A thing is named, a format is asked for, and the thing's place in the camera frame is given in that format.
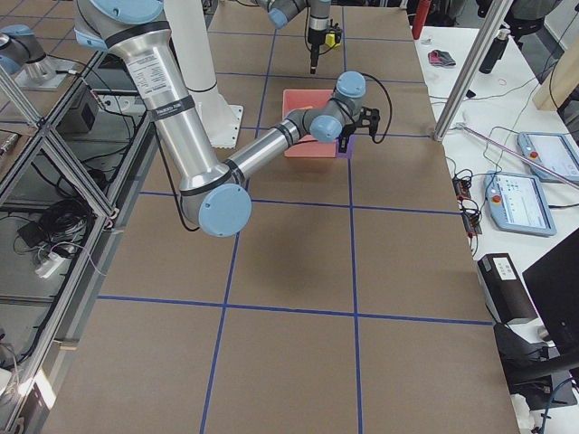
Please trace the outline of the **grey third robot arm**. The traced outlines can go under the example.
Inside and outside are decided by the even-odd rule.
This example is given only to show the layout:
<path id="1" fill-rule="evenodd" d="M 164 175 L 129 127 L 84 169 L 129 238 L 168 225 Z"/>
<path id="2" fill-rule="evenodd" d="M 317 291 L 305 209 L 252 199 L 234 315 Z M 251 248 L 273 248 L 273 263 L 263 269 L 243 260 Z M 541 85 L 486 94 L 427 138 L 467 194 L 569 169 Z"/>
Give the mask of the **grey third robot arm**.
<path id="1" fill-rule="evenodd" d="M 1 29 L 1 66 L 23 90 L 57 90 L 76 62 L 51 58 L 24 24 Z"/>

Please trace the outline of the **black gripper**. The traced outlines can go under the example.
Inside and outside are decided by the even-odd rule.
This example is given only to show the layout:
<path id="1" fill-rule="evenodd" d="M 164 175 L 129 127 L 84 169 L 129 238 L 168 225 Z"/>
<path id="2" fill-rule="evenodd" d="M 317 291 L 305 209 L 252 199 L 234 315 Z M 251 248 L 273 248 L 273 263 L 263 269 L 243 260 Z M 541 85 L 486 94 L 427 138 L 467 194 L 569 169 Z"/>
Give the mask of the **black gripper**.
<path id="1" fill-rule="evenodd" d="M 380 110 L 378 108 L 362 107 L 357 114 L 351 116 L 350 133 L 342 133 L 337 139 L 338 153 L 351 153 L 354 147 L 353 133 L 358 128 L 366 128 L 372 139 L 376 138 L 380 123 Z"/>
<path id="2" fill-rule="evenodd" d="M 314 63 L 318 62 L 320 47 L 325 43 L 325 32 L 322 30 L 308 28 L 307 43 L 309 44 L 310 51 L 309 73 L 316 74 L 316 65 Z"/>

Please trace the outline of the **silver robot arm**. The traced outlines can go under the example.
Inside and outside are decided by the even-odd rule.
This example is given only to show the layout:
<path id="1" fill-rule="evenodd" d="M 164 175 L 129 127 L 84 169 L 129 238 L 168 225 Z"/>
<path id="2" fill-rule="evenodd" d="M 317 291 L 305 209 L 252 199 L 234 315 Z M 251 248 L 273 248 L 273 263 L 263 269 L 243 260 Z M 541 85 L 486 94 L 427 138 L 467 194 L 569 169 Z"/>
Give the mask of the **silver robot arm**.
<path id="1" fill-rule="evenodd" d="M 302 11 L 308 12 L 306 19 L 306 44 L 309 45 L 309 72 L 315 74 L 318 68 L 320 48 L 326 42 L 329 30 L 330 0 L 274 0 L 253 1 L 258 7 L 265 9 L 274 26 L 279 30 L 297 17 Z"/>
<path id="2" fill-rule="evenodd" d="M 298 108 L 229 158 L 218 160 L 206 129 L 230 125 L 216 80 L 203 8 L 198 1 L 78 1 L 77 41 L 125 62 L 140 98 L 181 175 L 177 206 L 204 232 L 229 237 L 250 219 L 252 200 L 243 183 L 307 135 L 346 143 L 357 128 L 377 132 L 379 111 L 363 105 L 365 77 L 342 73 L 320 108 Z"/>

